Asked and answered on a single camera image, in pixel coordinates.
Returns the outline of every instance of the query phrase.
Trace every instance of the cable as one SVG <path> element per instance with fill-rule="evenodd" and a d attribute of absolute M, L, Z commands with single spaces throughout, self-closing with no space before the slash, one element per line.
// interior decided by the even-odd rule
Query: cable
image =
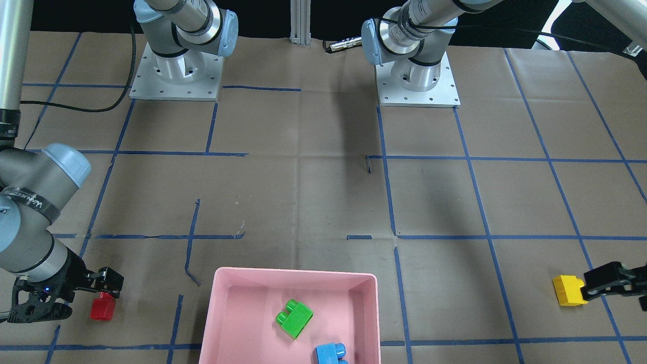
<path fill-rule="evenodd" d="M 33 101 L 33 100 L 22 100 L 20 103 L 21 104 L 28 104 L 28 105 L 45 105 L 45 106 L 51 106 L 53 108 L 62 108 L 62 109 L 68 109 L 68 110 L 74 110 L 74 111 L 82 111 L 84 113 L 103 113 L 105 111 L 110 111 L 114 108 L 116 108 L 119 104 L 121 104 L 121 101 L 124 100 L 126 97 L 126 94 L 128 93 L 128 89 L 130 86 L 131 81 L 133 80 L 133 75 L 135 74 L 135 62 L 136 62 L 136 57 L 137 57 L 137 40 L 135 39 L 135 26 L 133 24 L 133 16 L 130 14 L 130 11 L 128 12 L 128 23 L 130 26 L 130 35 L 131 39 L 133 42 L 133 54 L 131 57 L 130 61 L 130 73 L 128 74 L 128 81 L 126 81 L 126 85 L 124 86 L 124 90 L 122 91 L 122 94 L 119 96 L 117 101 L 108 106 L 107 108 L 102 108 L 102 109 L 85 109 L 85 108 L 77 108 L 76 106 L 70 106 L 70 105 L 64 105 L 64 104 L 57 104 L 55 102 L 47 102 L 47 101 Z"/>
<path fill-rule="evenodd" d="M 397 24 L 397 22 L 395 20 L 391 20 L 391 19 L 382 18 L 380 20 L 385 21 L 387 23 L 396 23 Z M 410 23 L 410 24 L 411 24 L 412 28 L 417 29 L 417 30 L 429 30 L 429 29 L 432 29 L 432 30 L 489 29 L 489 30 L 506 30 L 506 31 L 509 31 L 509 32 L 535 34 L 535 35 L 538 35 L 538 36 L 546 36 L 546 37 L 551 37 L 551 38 L 555 38 L 555 39 L 559 39 L 559 40 L 572 41 L 573 43 L 577 43 L 577 44 L 581 44 L 581 45 L 586 45 L 588 47 L 600 49 L 602 51 L 613 53 L 613 54 L 616 54 L 618 56 L 621 56 L 623 58 L 627 58 L 628 60 L 632 60 L 632 61 L 638 63 L 636 58 L 630 56 L 629 54 L 624 54 L 622 52 L 614 51 L 613 49 L 610 49 L 609 47 L 605 47 L 603 45 L 599 45 L 599 44 L 596 44 L 596 43 L 590 43 L 588 41 L 578 40 L 578 39 L 575 39 L 575 38 L 571 38 L 571 37 L 567 37 L 567 36 L 563 36 L 563 35 L 559 35 L 559 34 L 546 33 L 546 32 L 542 32 L 540 30 L 523 29 L 523 28 L 509 28 L 509 27 L 499 27 L 499 26 L 490 26 L 490 25 L 453 25 L 453 26 L 450 26 L 450 27 L 432 27 L 432 26 L 425 26 L 425 25 L 414 25 L 412 23 Z"/>

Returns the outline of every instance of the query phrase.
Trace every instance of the blue toy brick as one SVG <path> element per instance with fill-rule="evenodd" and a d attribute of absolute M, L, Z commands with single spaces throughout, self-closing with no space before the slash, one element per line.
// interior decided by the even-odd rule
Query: blue toy brick
<path fill-rule="evenodd" d="M 319 345 L 316 350 L 319 364 L 348 364 L 346 360 L 342 360 L 346 355 L 346 346 L 342 343 Z"/>

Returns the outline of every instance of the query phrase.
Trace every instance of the pink plastic container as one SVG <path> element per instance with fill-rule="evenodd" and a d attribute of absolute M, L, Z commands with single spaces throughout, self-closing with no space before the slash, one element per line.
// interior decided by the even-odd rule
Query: pink plastic container
<path fill-rule="evenodd" d="M 314 316 L 293 340 L 274 321 L 289 299 Z M 317 363 L 344 343 L 349 364 L 380 364 L 377 279 L 368 273 L 222 267 L 215 272 L 199 364 Z"/>

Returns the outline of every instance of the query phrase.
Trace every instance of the green block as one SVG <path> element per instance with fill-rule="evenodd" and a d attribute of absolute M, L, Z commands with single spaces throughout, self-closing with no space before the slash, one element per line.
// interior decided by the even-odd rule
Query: green block
<path fill-rule="evenodd" d="M 285 311 L 288 313 L 279 312 L 276 316 L 276 322 L 281 325 L 288 335 L 296 340 L 305 325 L 313 318 L 313 311 L 308 306 L 293 299 L 287 301 Z"/>

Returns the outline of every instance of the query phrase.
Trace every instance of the yellow toy brick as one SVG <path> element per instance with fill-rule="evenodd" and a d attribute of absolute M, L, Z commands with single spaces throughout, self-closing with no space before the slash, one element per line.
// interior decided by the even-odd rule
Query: yellow toy brick
<path fill-rule="evenodd" d="M 553 286 L 560 306 L 580 306 L 588 303 L 582 298 L 582 291 L 580 291 L 580 288 L 584 287 L 584 281 L 574 275 L 560 275 L 553 278 Z"/>

